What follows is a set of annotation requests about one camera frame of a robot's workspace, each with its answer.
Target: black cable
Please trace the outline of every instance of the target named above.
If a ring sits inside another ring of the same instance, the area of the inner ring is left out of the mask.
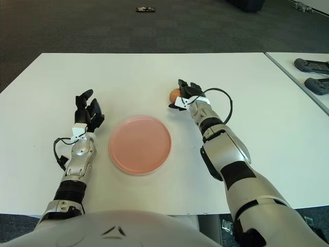
[[[86,212],[84,211],[84,207],[83,207],[82,203],[81,203],[81,206],[82,206],[82,211],[83,211],[83,214],[85,215],[85,214],[86,214]]]
[[[198,99],[198,97],[200,97],[202,94],[206,93],[207,91],[220,91],[220,92],[222,92],[223,94],[225,94],[229,98],[229,100],[230,100],[230,112],[229,112],[227,118],[224,121],[224,124],[227,124],[227,122],[230,120],[230,118],[232,116],[232,113],[233,113],[233,100],[231,99],[231,96],[228,93],[226,93],[223,89],[218,89],[216,87],[212,87],[210,89],[207,89],[207,90],[203,91],[202,93],[200,93],[195,99],[193,99],[188,104],[192,104],[194,101],[196,101]]]
[[[85,127],[85,129],[84,129],[84,133],[82,133],[81,135],[79,135],[79,137],[80,136],[82,136],[82,135],[84,135],[85,133],[87,132],[87,126]],[[64,157],[64,156],[61,156],[61,158],[59,158],[58,157],[58,155],[57,155],[57,153],[56,153],[56,144],[61,140],[64,144],[66,144],[66,145],[72,145],[72,144],[75,144],[75,143],[77,143],[78,141],[79,141],[79,139],[78,140],[75,140],[74,142],[72,142],[72,143],[67,143],[67,142],[65,142],[65,141],[63,141],[63,140],[70,140],[71,138],[69,138],[69,137],[62,137],[62,138],[57,138],[54,142],[53,142],[53,153],[54,153],[54,155],[55,155],[55,159],[56,159],[56,161],[57,161],[57,163],[60,165],[60,167],[65,171],[65,163],[66,163],[66,161],[68,161],[68,158],[66,158],[66,157]]]

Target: black wire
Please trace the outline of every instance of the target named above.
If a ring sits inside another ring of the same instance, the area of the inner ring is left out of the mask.
[[[84,207],[83,207],[82,203],[81,203],[81,206],[82,206],[82,211],[83,211],[83,214],[85,215],[85,214],[86,214],[86,212],[84,211]]]
[[[204,93],[206,93],[208,91],[220,91],[220,92],[222,92],[223,94],[225,94],[229,98],[229,100],[230,100],[230,112],[229,112],[227,118],[224,121],[224,124],[227,124],[227,122],[230,120],[230,118],[232,116],[232,113],[233,113],[233,100],[231,99],[231,96],[228,93],[226,93],[223,89],[218,89],[216,87],[212,87],[210,89],[207,89],[207,90],[203,91],[202,93],[200,93],[195,99],[193,99],[188,104],[192,104],[194,101],[196,101],[198,99],[198,97],[200,97],[202,94],[204,94]]]
[[[85,127],[85,129],[84,129],[84,133],[82,133],[81,135],[79,135],[79,137],[80,136],[82,136],[82,135],[84,135],[85,133],[87,132],[87,126]],[[55,155],[55,159],[56,159],[56,161],[57,161],[57,163],[61,163],[61,160],[60,160],[60,158],[58,157],[58,155],[57,155],[57,153],[56,153],[56,144],[61,140],[64,144],[66,144],[66,145],[72,145],[72,144],[75,144],[75,143],[77,143],[78,141],[79,141],[79,139],[78,140],[75,140],[74,142],[72,142],[72,143],[67,143],[67,142],[65,142],[65,141],[63,141],[63,140],[70,140],[71,138],[69,138],[69,137],[62,137],[62,138],[57,138],[54,142],[53,142],[53,153],[54,153],[54,155]],[[60,165],[60,167],[65,171],[65,166],[63,165],[63,166],[61,166]]]

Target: small object on floor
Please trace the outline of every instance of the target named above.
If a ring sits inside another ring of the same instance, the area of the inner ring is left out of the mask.
[[[316,235],[318,235],[324,242],[328,243],[328,240],[326,239],[322,229],[315,228],[312,218],[304,216],[304,220],[306,221],[306,224],[309,226],[309,228],[311,228],[312,231],[316,233]]]
[[[304,4],[302,2],[295,2],[293,7],[303,13],[305,13],[305,12],[313,13],[314,12],[311,7],[307,6],[306,4]]]
[[[298,58],[294,61],[294,65],[297,69],[303,72],[329,75],[329,62],[319,62]]]
[[[155,12],[153,7],[136,7],[136,12]]]
[[[222,229],[233,235],[233,223],[227,220],[222,221]]]
[[[305,86],[317,95],[329,94],[329,78],[313,79],[308,78],[305,81]]]

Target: black device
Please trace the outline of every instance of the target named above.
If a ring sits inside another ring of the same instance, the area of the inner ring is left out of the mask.
[[[305,81],[305,86],[317,95],[329,94],[329,78],[313,79],[308,78]]]
[[[303,72],[329,75],[329,62],[319,62],[298,58],[295,60],[294,65],[297,69]]]
[[[136,12],[155,12],[153,7],[136,7]]]
[[[262,9],[265,0],[227,0],[247,12],[257,12]]]

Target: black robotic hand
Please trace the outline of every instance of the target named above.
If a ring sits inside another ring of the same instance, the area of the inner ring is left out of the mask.
[[[184,99],[189,99],[192,96],[202,96],[202,97],[206,96],[205,94],[202,93],[201,87],[193,82],[191,82],[191,86],[188,86],[187,82],[179,79],[178,85],[180,89],[180,95]],[[170,104],[169,107],[173,109],[179,109],[180,111],[186,110],[184,108],[176,106],[175,103]]]

